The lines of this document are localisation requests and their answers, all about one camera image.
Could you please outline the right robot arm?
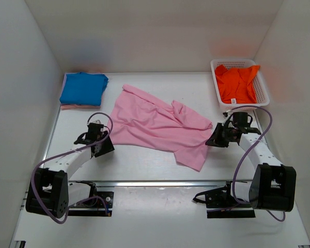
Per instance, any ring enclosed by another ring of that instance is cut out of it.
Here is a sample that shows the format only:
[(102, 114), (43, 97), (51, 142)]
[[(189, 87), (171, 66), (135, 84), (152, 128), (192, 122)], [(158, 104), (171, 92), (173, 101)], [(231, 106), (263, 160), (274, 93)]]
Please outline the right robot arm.
[(227, 148), (237, 143), (244, 151), (241, 160), (249, 159), (255, 169), (250, 182), (233, 179), (221, 188), (196, 194), (193, 202), (205, 204), (207, 208), (227, 211), (235, 207), (249, 207), (267, 211), (290, 212), (295, 201), (296, 170), (285, 166), (268, 146), (262, 142), (264, 134), (251, 126), (253, 118), (247, 112), (229, 111), (225, 120), (217, 123), (214, 133), (206, 141), (207, 146)]

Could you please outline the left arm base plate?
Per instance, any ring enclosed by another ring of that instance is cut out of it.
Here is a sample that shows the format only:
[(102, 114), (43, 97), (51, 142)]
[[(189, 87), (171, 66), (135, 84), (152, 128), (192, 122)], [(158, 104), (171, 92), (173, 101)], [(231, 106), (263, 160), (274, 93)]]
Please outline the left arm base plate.
[(114, 203), (114, 188), (113, 187), (95, 187), (95, 195), (100, 199), (91, 199), (86, 202), (76, 204), (68, 211), (68, 216), (96, 216), (96, 217), (111, 217)]

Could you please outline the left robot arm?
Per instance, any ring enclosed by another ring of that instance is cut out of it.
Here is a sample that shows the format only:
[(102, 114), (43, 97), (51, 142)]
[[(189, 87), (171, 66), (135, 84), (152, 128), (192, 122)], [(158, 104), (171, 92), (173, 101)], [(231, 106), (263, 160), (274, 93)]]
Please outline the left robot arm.
[(70, 178), (93, 158), (114, 151), (109, 137), (109, 127), (91, 122), (88, 130), (73, 143), (68, 153), (48, 159), (43, 167), (36, 168), (30, 181), (25, 209), (29, 213), (47, 215), (60, 222), (71, 207), (103, 207), (108, 214), (107, 203), (92, 181), (70, 182)]

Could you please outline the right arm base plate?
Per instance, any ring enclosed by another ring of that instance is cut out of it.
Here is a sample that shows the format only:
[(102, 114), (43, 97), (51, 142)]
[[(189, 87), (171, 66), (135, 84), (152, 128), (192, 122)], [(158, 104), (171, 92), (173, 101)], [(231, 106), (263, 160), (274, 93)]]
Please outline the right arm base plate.
[(240, 204), (230, 194), (231, 181), (224, 186), (197, 193), (192, 201), (204, 204), (207, 209), (207, 219), (252, 219), (255, 211), (250, 205)]

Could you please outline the pink t shirt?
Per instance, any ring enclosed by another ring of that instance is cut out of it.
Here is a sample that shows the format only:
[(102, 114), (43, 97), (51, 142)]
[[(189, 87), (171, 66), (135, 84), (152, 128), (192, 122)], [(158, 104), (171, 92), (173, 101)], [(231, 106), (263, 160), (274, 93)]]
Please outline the pink t shirt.
[(113, 144), (172, 152), (177, 163), (202, 169), (213, 123), (186, 105), (175, 100), (168, 104), (125, 84), (110, 117)]

